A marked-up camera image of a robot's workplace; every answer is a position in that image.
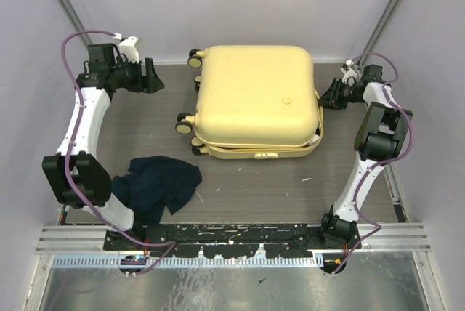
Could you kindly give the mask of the white garment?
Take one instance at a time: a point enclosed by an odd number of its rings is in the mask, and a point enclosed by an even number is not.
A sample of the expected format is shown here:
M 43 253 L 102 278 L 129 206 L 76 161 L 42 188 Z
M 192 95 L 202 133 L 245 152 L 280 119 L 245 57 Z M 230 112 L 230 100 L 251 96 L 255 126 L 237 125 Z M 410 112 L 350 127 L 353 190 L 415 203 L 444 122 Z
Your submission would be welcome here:
M 315 134 L 312 139 L 307 144 L 309 147 L 316 147 L 321 142 L 322 137 L 318 134 Z

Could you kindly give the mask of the yellow hard-shell suitcase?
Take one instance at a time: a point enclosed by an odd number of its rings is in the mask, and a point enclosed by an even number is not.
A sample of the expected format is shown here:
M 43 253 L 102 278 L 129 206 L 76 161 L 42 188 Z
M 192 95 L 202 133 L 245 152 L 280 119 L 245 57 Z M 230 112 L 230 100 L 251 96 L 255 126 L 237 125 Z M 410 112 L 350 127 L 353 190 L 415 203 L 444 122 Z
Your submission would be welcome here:
M 323 108 L 306 49 L 216 45 L 191 49 L 187 64 L 200 69 L 198 95 L 194 112 L 179 113 L 175 129 L 193 136 L 193 154 L 227 160 L 298 158 L 315 150 L 307 145 L 315 134 L 323 139 Z

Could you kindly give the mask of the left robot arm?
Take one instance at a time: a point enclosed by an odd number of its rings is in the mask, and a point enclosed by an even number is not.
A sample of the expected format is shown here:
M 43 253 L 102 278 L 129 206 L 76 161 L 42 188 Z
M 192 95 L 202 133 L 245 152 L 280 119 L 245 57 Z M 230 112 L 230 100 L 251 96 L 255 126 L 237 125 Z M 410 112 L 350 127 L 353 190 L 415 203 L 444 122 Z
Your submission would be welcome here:
M 110 175 L 97 160 L 97 142 L 119 89 L 152 94 L 164 88 L 152 59 L 140 59 L 138 42 L 130 36 L 119 44 L 88 47 L 84 72 L 73 80 L 75 102 L 65 137 L 56 153 L 44 157 L 41 164 L 58 203 L 93 214 L 129 250 L 151 245 L 134 212 L 113 194 Z

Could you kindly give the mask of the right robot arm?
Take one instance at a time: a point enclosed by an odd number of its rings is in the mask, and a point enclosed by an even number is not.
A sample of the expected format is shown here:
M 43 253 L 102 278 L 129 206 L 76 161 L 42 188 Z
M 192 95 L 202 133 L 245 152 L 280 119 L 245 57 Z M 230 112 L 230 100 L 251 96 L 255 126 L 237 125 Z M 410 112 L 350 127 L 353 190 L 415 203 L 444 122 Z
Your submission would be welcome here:
M 318 100 L 325 109 L 343 110 L 350 103 L 363 103 L 366 114 L 354 141 L 355 164 L 347 183 L 325 213 L 319 240 L 329 249 L 350 245 L 357 238 L 357 223 L 370 189 L 385 167 L 401 159 L 406 137 L 412 131 L 413 114 L 400 107 L 391 84 L 382 79 L 380 65 L 360 68 L 354 60 L 341 66 L 343 76 L 335 78 Z

